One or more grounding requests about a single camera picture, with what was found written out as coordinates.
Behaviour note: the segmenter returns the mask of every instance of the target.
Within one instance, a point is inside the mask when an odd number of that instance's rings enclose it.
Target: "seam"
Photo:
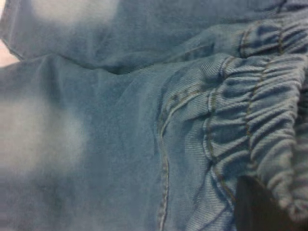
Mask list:
[[[167,218],[167,203],[168,203],[168,194],[169,194],[169,160],[168,160],[168,155],[167,155],[167,152],[166,152],[166,149],[165,149],[165,144],[164,144],[164,141],[163,141],[164,131],[165,131],[172,115],[179,108],[181,108],[183,106],[183,104],[185,104],[189,100],[194,99],[195,97],[199,96],[201,93],[203,93],[202,90],[196,90],[196,91],[191,92],[189,95],[187,95],[185,98],[183,98],[178,103],[177,106],[175,106],[173,109],[171,109],[167,119],[165,120],[165,122],[164,122],[164,124],[163,124],[163,126],[162,126],[162,128],[160,129],[160,132],[159,132],[159,144],[160,144],[161,150],[163,152],[162,175],[163,175],[163,179],[164,179],[163,196],[162,196],[163,199],[162,199],[162,202],[160,204],[160,208],[159,208],[159,212],[158,212],[159,231],[164,230],[164,225],[165,225],[165,221],[166,221],[166,218]]]
[[[247,107],[246,116],[245,116],[246,135],[248,137],[248,150],[250,152],[250,159],[253,162],[252,164],[253,164],[254,169],[257,167],[257,165],[256,165],[256,161],[252,159],[252,145],[251,145],[252,135],[251,135],[251,131],[250,131],[251,128],[250,128],[250,125],[249,125],[248,117],[252,113],[251,106],[252,106],[253,97],[256,95],[256,92],[259,89],[259,85],[263,82],[265,75],[266,75],[265,72],[268,70],[269,65],[272,63],[272,61],[273,61],[273,59],[269,60],[268,63],[265,65],[258,82],[254,86],[252,95],[251,95],[250,100],[248,102],[248,107]]]
[[[232,57],[232,58],[229,58],[226,62],[225,62],[225,67],[224,67],[224,71],[223,71],[223,75],[224,75],[224,78],[226,79],[229,75],[226,75],[226,69],[228,68],[228,66],[231,64],[231,62],[235,59],[235,57]],[[227,186],[223,176],[219,173],[218,169],[217,169],[217,163],[218,163],[218,158],[216,156],[214,156],[214,148],[213,148],[213,144],[212,144],[212,131],[211,131],[211,122],[212,122],[212,119],[214,117],[214,114],[216,112],[216,100],[217,100],[217,94],[218,94],[218,89],[219,87],[223,84],[223,82],[218,86],[216,87],[214,93],[213,93],[213,97],[211,99],[211,102],[210,102],[210,105],[212,107],[212,112],[211,112],[211,116],[210,118],[208,119],[207,121],[207,124],[206,124],[206,143],[209,147],[209,152],[210,152],[210,156],[212,158],[212,160],[214,161],[213,163],[213,170],[214,170],[214,173],[216,175],[216,177],[218,178],[219,180],[219,183],[221,184],[222,188],[224,189],[224,191],[227,193],[227,195],[231,198],[232,202],[234,203],[235,202],[235,197],[231,191],[231,189]]]
[[[246,49],[248,47],[248,36],[251,34],[252,30],[256,28],[257,26],[259,26],[260,24],[261,24],[261,21],[256,21],[244,32],[244,36],[240,44],[240,56],[242,58],[247,57]]]

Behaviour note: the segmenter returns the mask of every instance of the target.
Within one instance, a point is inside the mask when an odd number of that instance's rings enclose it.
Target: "denim pants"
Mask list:
[[[235,231],[237,178],[308,218],[304,0],[7,0],[0,230]]]

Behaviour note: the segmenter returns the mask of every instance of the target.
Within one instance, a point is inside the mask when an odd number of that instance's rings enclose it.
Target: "acid wash denim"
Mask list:
[[[242,175],[308,218],[308,4],[202,2],[6,1],[1,231],[235,231]]]

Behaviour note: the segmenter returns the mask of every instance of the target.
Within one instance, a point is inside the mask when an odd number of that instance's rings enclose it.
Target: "yellow stitching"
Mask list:
[[[250,33],[252,32],[252,29],[254,29],[255,27],[259,26],[261,24],[260,21],[256,21],[256,23],[252,24],[251,27],[249,27],[249,29],[245,32],[243,40],[242,40],[242,44],[240,45],[240,55],[243,58],[246,58],[246,48],[248,47],[248,36],[250,35]]]
[[[248,103],[248,108],[247,108],[246,117],[245,117],[245,123],[246,123],[246,131],[247,131],[246,133],[247,133],[247,136],[249,138],[249,140],[248,140],[248,149],[249,149],[250,155],[252,154],[252,147],[251,147],[252,136],[251,136],[251,132],[250,132],[250,126],[249,126],[249,123],[248,123],[248,116],[251,114],[252,99],[255,96],[256,91],[259,88],[259,84],[263,81],[263,79],[265,77],[265,71],[267,71],[267,69],[268,69],[268,67],[269,67],[271,62],[272,62],[272,60],[268,61],[268,63],[266,64],[264,70],[262,71],[261,77],[260,77],[259,81],[255,84],[252,96],[251,96],[251,98],[249,100],[249,103]]]
[[[230,58],[227,62],[226,62],[226,66],[224,69],[224,74],[223,74],[223,78],[226,79],[228,78],[228,74],[227,74],[227,67],[230,65],[230,63],[235,59],[235,57]]]
[[[227,69],[227,67],[230,65],[230,63],[232,62],[232,60],[234,60],[235,57],[232,57],[230,58],[226,64],[225,64],[225,68],[224,68],[224,77],[227,78],[228,76],[225,74],[225,70]],[[211,136],[211,122],[212,122],[212,119],[213,119],[213,115],[216,111],[216,97],[217,97],[217,91],[219,89],[219,87],[221,86],[221,84],[215,89],[215,92],[214,92],[214,95],[213,95],[213,98],[211,99],[211,106],[212,106],[212,110],[213,112],[211,113],[211,116],[207,122],[207,144],[208,144],[208,147],[209,147],[209,151],[210,151],[210,155],[211,157],[213,158],[213,160],[215,161],[214,165],[213,165],[213,169],[214,169],[214,173],[215,175],[217,176],[221,186],[223,187],[223,189],[225,190],[225,192],[229,195],[229,197],[231,198],[231,200],[233,202],[235,202],[235,197],[232,193],[232,191],[229,189],[229,187],[227,186],[223,176],[219,173],[219,171],[217,170],[217,167],[216,167],[216,164],[218,162],[218,158],[216,156],[214,156],[214,149],[213,149],[213,145],[212,145],[212,136]]]

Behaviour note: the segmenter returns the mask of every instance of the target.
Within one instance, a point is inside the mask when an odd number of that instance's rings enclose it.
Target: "double stitched seam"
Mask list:
[[[246,134],[248,136],[248,150],[249,150],[249,153],[250,153],[250,159],[251,161],[253,162],[253,167],[256,168],[257,167],[257,163],[255,160],[252,159],[252,144],[251,144],[251,140],[252,140],[252,135],[251,135],[251,131],[250,131],[250,125],[249,125],[249,119],[248,117],[251,115],[252,113],[252,109],[251,109],[251,106],[252,106],[252,102],[253,102],[253,98],[254,96],[256,95],[256,92],[257,90],[259,89],[259,85],[263,82],[264,78],[265,78],[265,72],[268,70],[269,68],[269,65],[272,63],[273,60],[270,60],[268,61],[268,63],[265,65],[262,73],[261,73],[261,76],[258,80],[258,82],[255,84],[254,86],[254,89],[253,89],[253,93],[250,97],[250,100],[248,102],[248,108],[247,108],[247,111],[246,111],[246,116],[245,116],[245,126],[246,126]]]
[[[240,56],[242,58],[246,58],[247,54],[246,54],[246,49],[249,45],[248,42],[248,37],[250,35],[250,33],[252,32],[252,30],[256,27],[258,27],[261,24],[261,21],[256,21],[254,24],[252,24],[245,32],[244,32],[244,36],[240,45]]]
[[[183,104],[187,103],[189,100],[197,97],[198,95],[202,94],[203,91],[202,90],[195,90],[191,93],[189,93],[186,97],[184,97],[176,106],[174,106],[172,109],[170,109],[169,115],[167,117],[167,119],[164,122],[164,125],[162,126],[162,128],[160,129],[159,132],[159,139],[160,139],[160,147],[161,150],[163,152],[163,163],[162,163],[162,169],[163,169],[163,179],[164,179],[164,189],[163,189],[163,199],[159,208],[159,213],[158,213],[158,226],[159,226],[159,230],[163,231],[164,230],[164,225],[165,225],[165,221],[167,218],[167,203],[168,203],[168,194],[169,194],[169,160],[168,160],[168,155],[165,149],[165,144],[163,141],[163,135],[164,135],[164,131],[167,127],[167,124],[170,120],[170,118],[172,117],[172,115],[183,106]],[[176,97],[171,97],[171,99],[168,101],[166,107],[168,105],[171,104],[172,99],[174,99]]]
[[[280,32],[279,32],[279,38],[278,38],[278,50],[279,50],[279,54],[282,55],[283,54],[283,40],[282,40],[282,30],[283,30],[283,23],[281,22],[281,28],[280,28]],[[252,161],[252,167],[253,169],[256,169],[257,168],[257,162],[256,160],[253,160],[252,159],[252,135],[251,135],[251,128],[250,128],[250,125],[249,125],[249,119],[248,117],[251,115],[252,113],[252,109],[251,109],[251,106],[252,106],[252,101],[253,101],[253,98],[259,88],[259,85],[262,83],[262,81],[264,80],[265,78],[265,72],[268,70],[269,68],[269,65],[273,62],[273,59],[269,60],[268,63],[265,65],[262,73],[261,73],[261,77],[259,79],[259,81],[256,83],[256,85],[254,86],[254,89],[253,89],[253,93],[252,93],[252,96],[250,97],[250,100],[248,102],[248,107],[247,107],[247,112],[246,112],[246,116],[245,116],[245,126],[246,126],[246,135],[248,137],[248,150],[249,150],[249,153],[250,153],[250,159]]]
[[[226,63],[225,63],[225,67],[224,67],[224,71],[223,71],[223,75],[224,75],[224,79],[228,78],[228,75],[226,74],[226,69],[227,67],[231,64],[231,62],[235,59],[235,57],[230,58]],[[218,89],[219,87],[222,85],[223,83],[221,83],[214,91],[213,93],[213,97],[211,99],[210,105],[212,107],[212,112],[211,112],[211,116],[208,119],[208,122],[206,124],[206,143],[208,145],[209,148],[209,152],[210,152],[210,156],[212,158],[213,161],[213,170],[214,173],[216,175],[216,177],[218,178],[222,188],[224,189],[224,191],[227,193],[227,195],[231,198],[232,202],[235,202],[235,197],[231,191],[231,189],[227,186],[223,176],[219,173],[218,169],[217,169],[217,163],[219,162],[218,157],[216,157],[214,155],[214,148],[213,148],[213,144],[212,144],[212,131],[211,131],[211,122],[213,120],[214,114],[216,112],[216,99],[217,99],[217,94],[218,94]]]

